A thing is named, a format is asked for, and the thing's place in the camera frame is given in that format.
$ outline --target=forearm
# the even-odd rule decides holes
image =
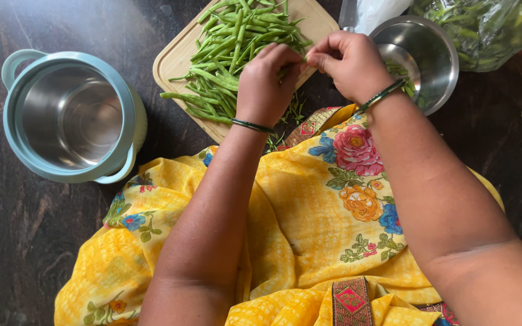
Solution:
[[[516,238],[488,190],[411,100],[393,93],[368,112],[408,244],[419,264]]]
[[[232,287],[267,135],[233,126],[165,241],[154,277]]]

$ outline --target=green bangle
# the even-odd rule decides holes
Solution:
[[[253,129],[253,130],[257,130],[257,131],[261,131],[261,132],[266,132],[272,136],[277,136],[277,133],[275,132],[275,130],[273,130],[271,128],[256,125],[255,123],[251,123],[251,122],[247,122],[247,121],[243,121],[243,120],[239,120],[239,119],[235,119],[235,118],[231,119],[231,121],[235,125],[243,126],[245,128],[249,128],[249,129]]]
[[[390,93],[392,93],[396,89],[402,87],[403,85],[406,85],[407,82],[408,81],[405,80],[404,78],[398,79],[397,81],[395,81],[394,84],[390,85],[388,88],[384,89],[383,91],[378,93],[378,95],[372,97],[371,100],[367,101],[361,107],[359,107],[359,111],[366,112],[366,110],[369,107],[371,107],[372,105],[374,105],[377,101],[382,100],[384,97],[387,97]]]

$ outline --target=hand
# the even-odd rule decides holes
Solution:
[[[308,52],[308,65],[330,75],[337,90],[357,104],[394,83],[378,48],[364,34],[330,33]]]
[[[261,50],[239,78],[236,118],[273,128],[291,101],[300,61],[301,55],[285,44],[271,43]],[[287,64],[293,65],[279,79],[277,73]]]

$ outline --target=yellow saree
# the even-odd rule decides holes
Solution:
[[[366,117],[354,110],[342,108],[314,137],[261,158],[239,304],[226,325],[458,324],[406,245]],[[105,227],[82,245],[56,298],[56,325],[137,322],[163,242],[215,151],[140,167]]]

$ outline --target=cutting board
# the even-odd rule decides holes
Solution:
[[[202,26],[199,25],[197,20],[207,9],[219,1],[211,1],[156,57],[153,65],[154,79],[165,92],[193,93],[185,88],[185,85],[188,85],[185,79],[172,82],[167,79],[184,76],[187,73],[188,67],[191,65],[190,58],[197,51],[194,40],[199,37],[202,30]],[[316,0],[289,0],[289,21],[306,16],[308,18],[297,25],[301,28],[301,38],[304,40],[313,40],[313,43],[316,44],[330,32],[339,30],[337,22]],[[314,72],[315,69],[312,68],[307,68],[301,72],[296,87],[299,88]],[[185,109],[183,101],[177,99],[174,101]],[[202,120],[192,115],[191,117],[217,143],[223,140],[230,129],[230,126],[223,123]]]

